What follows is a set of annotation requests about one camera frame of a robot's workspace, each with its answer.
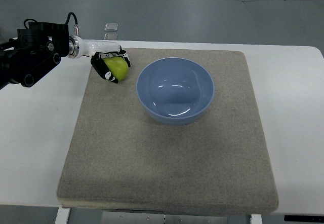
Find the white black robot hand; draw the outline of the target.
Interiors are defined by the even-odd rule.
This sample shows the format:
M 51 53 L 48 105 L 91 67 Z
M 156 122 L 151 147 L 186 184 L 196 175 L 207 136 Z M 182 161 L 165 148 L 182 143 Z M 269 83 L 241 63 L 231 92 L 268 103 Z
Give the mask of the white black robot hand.
M 104 58 L 122 57 L 131 67 L 127 52 L 116 42 L 101 40 L 83 40 L 78 36 L 69 37 L 69 58 L 77 59 L 82 56 L 90 57 L 91 65 L 97 74 L 104 80 L 109 72 L 103 61 Z

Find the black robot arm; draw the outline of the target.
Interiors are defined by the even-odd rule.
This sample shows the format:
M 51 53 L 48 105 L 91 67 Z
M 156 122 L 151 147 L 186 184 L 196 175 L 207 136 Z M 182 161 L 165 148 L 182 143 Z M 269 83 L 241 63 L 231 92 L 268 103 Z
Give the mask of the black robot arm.
M 74 18 L 78 34 L 77 17 L 70 12 L 63 24 L 26 19 L 24 28 L 17 30 L 17 38 L 1 44 L 1 89 L 8 84 L 32 87 L 53 70 L 62 57 L 73 53 L 68 28 L 70 18 Z

